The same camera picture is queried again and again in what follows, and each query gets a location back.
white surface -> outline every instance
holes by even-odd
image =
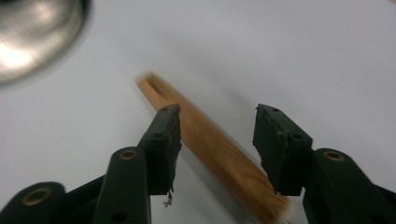
[[[345,152],[373,182],[396,191],[392,3],[102,0],[92,9],[67,57],[0,90],[0,207],[40,181],[74,189],[104,174],[113,151],[135,146],[155,114],[134,84],[147,70],[256,163],[251,140],[261,103],[282,109],[314,148]],[[164,209],[166,197],[152,199],[153,223],[243,222],[244,211],[214,196],[199,165],[183,148],[174,204]],[[306,223],[294,201],[293,223]]]

shiny metal bowl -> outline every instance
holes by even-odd
[[[81,29],[88,1],[0,0],[0,85],[51,61]]]

wooden dowel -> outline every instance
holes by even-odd
[[[289,199],[275,195],[267,176],[198,108],[154,74],[136,84],[156,110],[180,104],[184,144],[261,223],[280,218]]]

